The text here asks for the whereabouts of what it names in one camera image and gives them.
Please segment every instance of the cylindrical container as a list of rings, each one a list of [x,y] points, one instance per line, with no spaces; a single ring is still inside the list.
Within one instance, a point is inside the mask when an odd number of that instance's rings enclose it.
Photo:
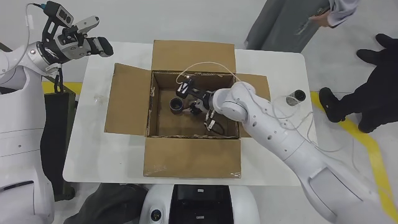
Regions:
[[[183,103],[180,98],[173,98],[170,100],[170,110],[173,114],[180,114],[183,110]]]
[[[290,97],[286,97],[286,103],[289,106],[295,106],[299,102],[305,100],[305,93],[303,90],[295,90],[293,93],[289,95]]]

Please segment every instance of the person's hand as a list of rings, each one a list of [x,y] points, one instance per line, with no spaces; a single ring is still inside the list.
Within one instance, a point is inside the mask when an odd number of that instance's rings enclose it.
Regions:
[[[329,14],[330,14],[330,11],[327,11],[320,16],[312,16],[309,19],[313,22],[316,22],[319,26],[330,27],[329,22],[328,22]]]

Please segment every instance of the cardboard box flap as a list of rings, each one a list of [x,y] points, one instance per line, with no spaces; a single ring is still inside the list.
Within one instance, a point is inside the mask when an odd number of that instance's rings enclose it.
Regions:
[[[144,176],[241,178],[241,141],[147,138]]]
[[[271,100],[266,76],[248,75],[244,73],[237,73],[236,76],[241,79],[242,82],[251,84],[256,89],[256,95],[269,101]],[[250,135],[243,129],[242,123],[239,123],[239,135],[241,138],[250,138]]]
[[[152,70],[184,71],[198,62],[218,62],[236,72],[234,45],[179,40],[154,41]],[[196,65],[188,71],[227,73],[223,67],[209,63]]]
[[[106,133],[146,134],[151,71],[114,64]]]

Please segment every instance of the black shoe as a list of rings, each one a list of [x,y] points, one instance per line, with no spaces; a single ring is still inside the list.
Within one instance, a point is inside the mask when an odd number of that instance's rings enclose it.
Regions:
[[[370,123],[369,121],[364,121],[363,116],[361,121],[358,124],[358,129],[363,133],[371,133],[373,132],[378,126],[374,126],[374,124]]]
[[[356,52],[356,56],[358,56],[362,61],[376,66],[381,63],[380,53],[373,50],[359,49]]]
[[[394,49],[398,45],[398,40],[384,34],[376,35],[377,42],[386,49]]]
[[[345,120],[345,116],[336,109],[339,100],[331,92],[330,88],[322,88],[319,91],[319,101],[331,122],[337,123]]]

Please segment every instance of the black pants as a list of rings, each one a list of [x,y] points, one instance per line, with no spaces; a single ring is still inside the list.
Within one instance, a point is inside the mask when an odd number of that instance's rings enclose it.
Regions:
[[[362,113],[361,121],[375,128],[398,121],[398,49],[385,49],[380,54],[382,62],[368,81],[337,106],[343,116]]]
[[[123,224],[138,220],[146,194],[146,189],[134,184],[100,184],[80,211],[63,224]]]

